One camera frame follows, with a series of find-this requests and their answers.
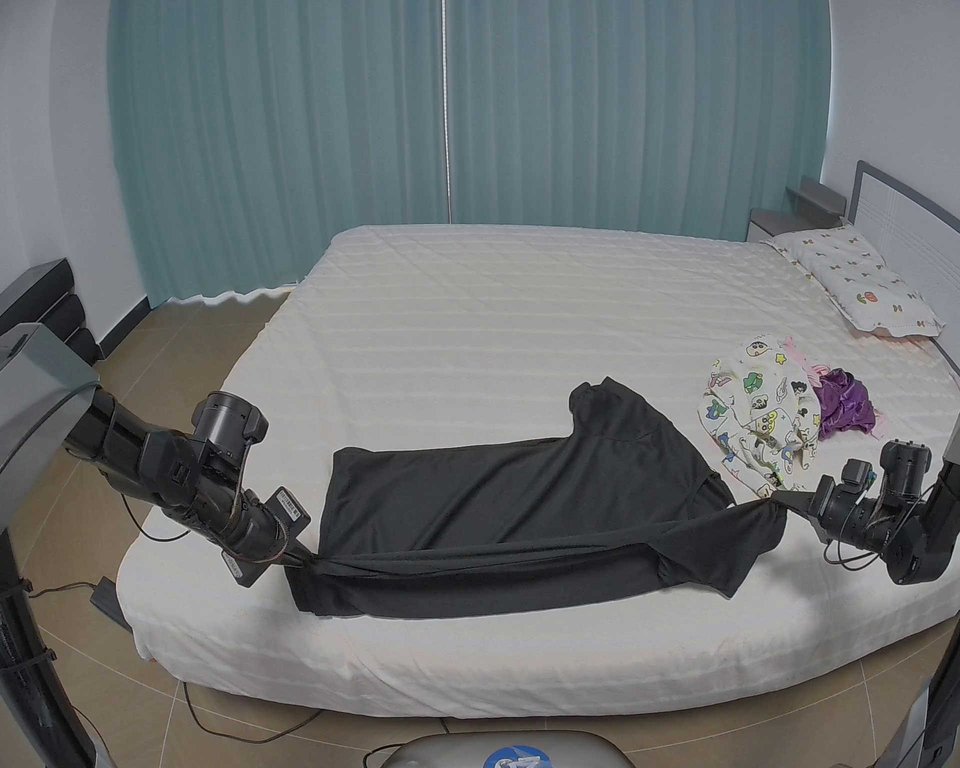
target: nightstand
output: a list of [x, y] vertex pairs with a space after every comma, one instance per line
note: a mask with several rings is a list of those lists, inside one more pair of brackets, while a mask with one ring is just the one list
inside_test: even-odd
[[847, 198], [809, 176], [800, 179], [797, 189], [788, 186], [786, 193], [793, 207], [792, 213], [765, 208], [750, 211], [748, 243], [758, 243], [784, 232], [831, 229], [843, 223], [841, 217], [847, 212]]

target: purple cloth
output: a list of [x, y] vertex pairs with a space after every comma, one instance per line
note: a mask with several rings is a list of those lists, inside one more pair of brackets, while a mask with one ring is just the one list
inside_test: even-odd
[[814, 387], [820, 399], [820, 439], [828, 438], [837, 430], [859, 427], [870, 432], [876, 426], [874, 404], [862, 381], [853, 378], [842, 368], [835, 368], [820, 377], [821, 387]]

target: white bed sheet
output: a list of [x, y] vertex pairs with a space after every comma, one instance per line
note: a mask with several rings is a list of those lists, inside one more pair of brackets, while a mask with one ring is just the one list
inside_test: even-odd
[[[927, 341], [853, 333], [765, 245], [567, 228], [359, 228], [241, 357], [225, 389], [270, 420], [246, 485], [289, 487], [317, 544], [332, 452], [498, 443], [570, 431], [569, 392], [609, 375], [642, 393], [715, 466], [695, 412], [718, 353], [792, 334], [811, 362], [862, 378], [890, 436], [940, 455], [960, 392]], [[822, 444], [812, 484], [881, 443]], [[739, 500], [750, 492], [731, 478]], [[154, 509], [154, 534], [177, 526]], [[960, 566], [895, 587], [848, 573], [796, 516], [733, 599], [678, 587], [598, 605], [437, 620], [318, 618], [282, 571], [236, 586], [198, 536], [143, 537], [118, 595], [137, 648], [176, 677], [368, 715], [600, 715], [697, 707], [799, 683], [948, 618]]]

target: black t-shirt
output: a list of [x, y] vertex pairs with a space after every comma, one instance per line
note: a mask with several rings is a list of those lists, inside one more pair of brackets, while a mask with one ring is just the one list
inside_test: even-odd
[[692, 582], [732, 596], [780, 542], [783, 508], [730, 489], [642, 396], [570, 395], [573, 433], [334, 454], [318, 561], [288, 568], [317, 615], [535, 611]]

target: pillow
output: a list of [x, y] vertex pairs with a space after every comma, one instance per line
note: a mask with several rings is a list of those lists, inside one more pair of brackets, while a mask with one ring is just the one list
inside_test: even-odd
[[786, 232], [763, 242], [816, 278], [857, 330], [890, 336], [938, 336], [943, 330], [920, 291], [850, 225]]

